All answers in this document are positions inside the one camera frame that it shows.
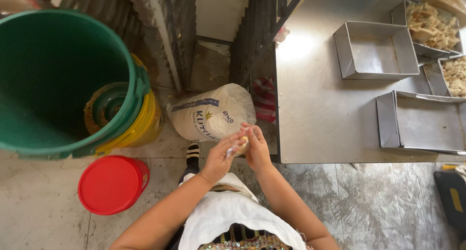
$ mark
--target hand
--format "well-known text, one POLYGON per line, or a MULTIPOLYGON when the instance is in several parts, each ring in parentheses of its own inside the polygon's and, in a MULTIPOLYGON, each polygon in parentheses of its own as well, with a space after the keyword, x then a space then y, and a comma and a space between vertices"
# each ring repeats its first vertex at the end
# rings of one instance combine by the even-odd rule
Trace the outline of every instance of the hand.
POLYGON ((213 186, 230 171, 234 155, 238 151, 237 145, 246 143, 246 139, 239 140, 244 135, 244 131, 227 135, 214 148, 210 149, 206 166, 200 173, 209 184, 213 186))
POLYGON ((251 144, 251 148, 246 153, 249 167, 256 173, 268 167, 273 167, 262 130, 258 126, 248 123, 241 123, 241 125, 244 127, 241 130, 248 136, 249 143, 251 144))

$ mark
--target red bucket lid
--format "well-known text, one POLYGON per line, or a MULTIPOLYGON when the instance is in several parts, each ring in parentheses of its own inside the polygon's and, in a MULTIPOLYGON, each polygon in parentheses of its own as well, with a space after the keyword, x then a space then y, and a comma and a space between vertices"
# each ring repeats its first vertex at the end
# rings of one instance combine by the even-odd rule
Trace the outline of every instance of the red bucket lid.
POLYGON ((129 208, 141 192, 142 177, 131 158, 111 155, 90 164, 78 184, 79 200, 98 215, 129 208))

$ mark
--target red and white cloth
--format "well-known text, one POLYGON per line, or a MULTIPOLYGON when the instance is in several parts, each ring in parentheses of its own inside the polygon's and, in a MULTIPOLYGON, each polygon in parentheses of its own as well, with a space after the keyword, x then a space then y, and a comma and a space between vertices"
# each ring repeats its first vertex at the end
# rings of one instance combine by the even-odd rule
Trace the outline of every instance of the red and white cloth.
POLYGON ((253 83, 256 118, 276 124, 275 85, 273 78, 259 78, 253 83))

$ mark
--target bread scrap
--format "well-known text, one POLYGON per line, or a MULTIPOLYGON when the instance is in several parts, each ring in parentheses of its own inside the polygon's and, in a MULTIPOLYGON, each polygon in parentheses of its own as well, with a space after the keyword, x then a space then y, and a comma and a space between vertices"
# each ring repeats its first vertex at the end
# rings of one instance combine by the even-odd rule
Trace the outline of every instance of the bread scrap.
POLYGON ((409 3, 406 21, 413 42, 450 51, 459 42, 456 17, 446 18, 428 3, 409 3))
POLYGON ((442 71, 451 95, 466 98, 466 56, 443 62, 442 71))

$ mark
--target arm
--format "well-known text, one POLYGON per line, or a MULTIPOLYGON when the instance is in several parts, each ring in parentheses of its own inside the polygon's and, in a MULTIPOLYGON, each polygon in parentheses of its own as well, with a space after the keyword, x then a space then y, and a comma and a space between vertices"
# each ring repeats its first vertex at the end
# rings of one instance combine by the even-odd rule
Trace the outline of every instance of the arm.
POLYGON ((247 127, 244 131, 251 143, 246 159, 256 172, 257 180, 272 211, 303 233, 309 246, 316 250, 338 250, 339 247, 327 228, 272 165, 267 142, 260 128, 242 125, 247 127))
POLYGON ((206 166, 200 174, 146 211, 113 242, 110 249, 164 249, 202 197, 230 170, 238 147, 228 157, 226 151, 233 144, 244 144, 246 140, 239 140, 243 136, 244 133, 236 133, 222 139, 210 150, 206 166))

